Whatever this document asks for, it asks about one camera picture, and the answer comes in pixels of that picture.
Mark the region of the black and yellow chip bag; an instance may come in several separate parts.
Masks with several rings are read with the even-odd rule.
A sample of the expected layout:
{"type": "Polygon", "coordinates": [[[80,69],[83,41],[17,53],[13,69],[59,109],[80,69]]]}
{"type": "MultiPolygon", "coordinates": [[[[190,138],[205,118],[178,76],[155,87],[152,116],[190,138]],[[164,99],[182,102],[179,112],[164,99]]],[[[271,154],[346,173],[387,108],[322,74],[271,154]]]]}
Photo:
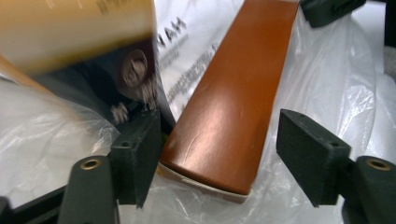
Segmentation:
{"type": "Polygon", "coordinates": [[[139,113],[158,110],[161,129],[170,133],[170,115],[150,38],[34,77],[65,100],[88,107],[123,130],[139,113]]]}

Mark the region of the orange juice bottle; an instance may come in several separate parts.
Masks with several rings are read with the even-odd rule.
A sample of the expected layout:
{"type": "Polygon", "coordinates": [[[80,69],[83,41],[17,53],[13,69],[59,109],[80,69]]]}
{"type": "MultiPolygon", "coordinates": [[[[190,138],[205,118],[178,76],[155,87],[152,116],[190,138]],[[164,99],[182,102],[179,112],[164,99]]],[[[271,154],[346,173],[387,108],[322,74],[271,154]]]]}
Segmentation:
{"type": "Polygon", "coordinates": [[[0,56],[52,71],[153,36],[153,0],[0,0],[0,56]]]}

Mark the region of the clear plastic bag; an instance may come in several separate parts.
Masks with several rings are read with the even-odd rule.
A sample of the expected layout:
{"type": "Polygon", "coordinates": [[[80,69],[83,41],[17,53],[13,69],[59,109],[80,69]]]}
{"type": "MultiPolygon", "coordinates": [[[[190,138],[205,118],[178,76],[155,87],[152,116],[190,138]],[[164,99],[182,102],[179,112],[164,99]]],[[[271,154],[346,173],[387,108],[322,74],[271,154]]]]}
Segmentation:
{"type": "MultiPolygon", "coordinates": [[[[179,115],[244,0],[154,0],[157,26],[183,32],[160,52],[163,85],[179,115]]],[[[314,29],[298,15],[276,96],[338,135],[352,156],[396,163],[396,82],[383,71],[384,6],[363,8],[314,29]]],[[[71,166],[106,153],[116,129],[81,105],[13,83],[0,73],[0,195],[27,203],[63,185],[71,166]]],[[[339,206],[314,207],[276,154],[271,126],[251,195],[228,203],[156,177],[142,208],[122,224],[343,224],[339,206]]]]}

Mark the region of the brown box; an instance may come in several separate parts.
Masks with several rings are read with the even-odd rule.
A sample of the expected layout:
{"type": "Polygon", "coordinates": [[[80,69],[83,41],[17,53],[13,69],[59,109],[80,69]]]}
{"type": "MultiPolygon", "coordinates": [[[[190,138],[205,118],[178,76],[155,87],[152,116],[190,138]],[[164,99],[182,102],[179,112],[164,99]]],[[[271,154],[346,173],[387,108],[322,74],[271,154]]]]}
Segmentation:
{"type": "Polygon", "coordinates": [[[164,177],[247,199],[297,10],[289,0],[245,1],[164,145],[164,177]]]}

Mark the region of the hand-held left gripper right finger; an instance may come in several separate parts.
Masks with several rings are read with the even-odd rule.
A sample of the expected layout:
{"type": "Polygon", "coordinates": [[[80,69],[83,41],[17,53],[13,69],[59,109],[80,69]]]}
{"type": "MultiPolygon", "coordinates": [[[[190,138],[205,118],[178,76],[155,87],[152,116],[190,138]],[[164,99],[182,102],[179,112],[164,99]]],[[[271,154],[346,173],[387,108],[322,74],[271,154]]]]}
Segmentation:
{"type": "Polygon", "coordinates": [[[276,153],[315,207],[337,203],[338,171],[350,152],[350,145],[308,116],[280,110],[276,153]]]}

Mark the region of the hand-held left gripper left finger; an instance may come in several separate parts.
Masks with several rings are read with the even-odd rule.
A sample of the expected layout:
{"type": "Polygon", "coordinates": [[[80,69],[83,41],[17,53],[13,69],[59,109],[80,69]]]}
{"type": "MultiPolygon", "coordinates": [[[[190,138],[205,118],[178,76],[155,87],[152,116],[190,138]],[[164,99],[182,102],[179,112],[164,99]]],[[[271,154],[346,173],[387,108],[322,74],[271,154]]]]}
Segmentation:
{"type": "Polygon", "coordinates": [[[111,145],[110,160],[119,204],[142,208],[162,153],[161,116],[138,113],[111,145]]]}

